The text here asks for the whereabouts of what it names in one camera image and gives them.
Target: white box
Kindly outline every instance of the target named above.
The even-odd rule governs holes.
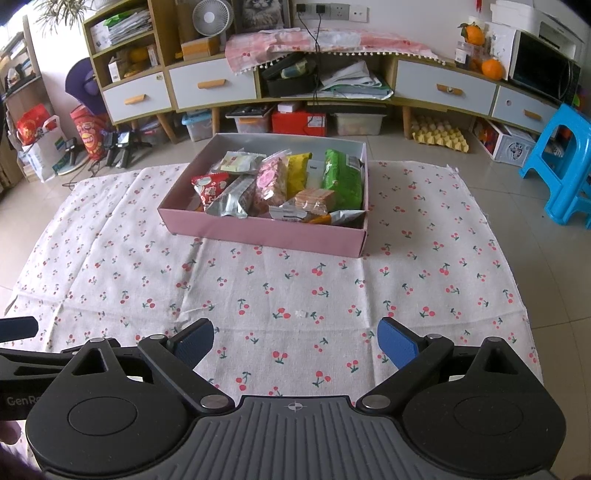
[[[113,82],[122,80],[124,78],[123,75],[125,75],[125,72],[127,72],[128,67],[129,63],[127,60],[112,58],[109,62],[109,73],[111,74],[111,80],[113,80]]]
[[[494,161],[523,167],[535,147],[533,137],[523,130],[476,118],[472,133]]]
[[[150,65],[152,67],[158,66],[158,54],[156,52],[156,45],[148,45],[148,55],[150,56]]]
[[[111,38],[109,36],[109,27],[104,22],[96,24],[90,28],[90,35],[92,36],[92,43],[95,46],[96,52],[106,50],[111,46]]]

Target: cardboard box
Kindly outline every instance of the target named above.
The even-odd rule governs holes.
[[[326,114],[308,113],[304,110],[281,113],[271,117],[274,134],[326,136]]]
[[[367,150],[364,143],[301,135],[217,134],[189,164],[158,207],[158,212],[171,233],[338,257],[361,256],[368,233],[367,217],[359,228],[350,228],[282,222],[259,217],[220,218],[204,212],[187,210],[195,195],[191,178],[206,174],[226,152],[237,151],[243,147],[246,151],[266,155],[289,148],[294,154],[312,152],[313,159],[324,159],[329,148],[355,155],[362,161],[362,174],[365,179],[363,209],[369,210]]]
[[[535,147],[533,137],[523,130],[476,118],[472,133],[494,161],[523,167]]]
[[[92,44],[96,52],[106,50],[111,46],[111,38],[109,36],[109,27],[104,22],[96,24],[90,28],[90,36],[92,37]]]
[[[127,62],[127,60],[112,58],[109,62],[109,73],[111,74],[111,80],[113,80],[113,82],[122,80],[128,68],[129,62]]]
[[[189,41],[181,45],[181,50],[185,61],[211,57],[220,53],[220,38],[215,36]]]

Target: tablecloth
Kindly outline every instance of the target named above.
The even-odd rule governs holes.
[[[33,315],[58,352],[92,337],[134,345],[209,318],[196,371],[242,394],[355,401],[396,367],[376,327],[391,316],[459,345],[506,339],[541,379],[526,309],[486,216],[451,168],[371,161],[362,258],[172,235],[157,206],[185,165],[80,182],[37,242],[8,316]]]

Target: red box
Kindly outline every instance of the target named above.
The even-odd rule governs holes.
[[[292,113],[275,112],[271,118],[274,134],[326,136],[325,113],[308,113],[304,110]]]

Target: green snack bag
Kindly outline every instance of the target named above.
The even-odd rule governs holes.
[[[326,171],[322,188],[337,194],[337,210],[359,210],[363,202],[361,162],[353,155],[336,150],[326,151]]]

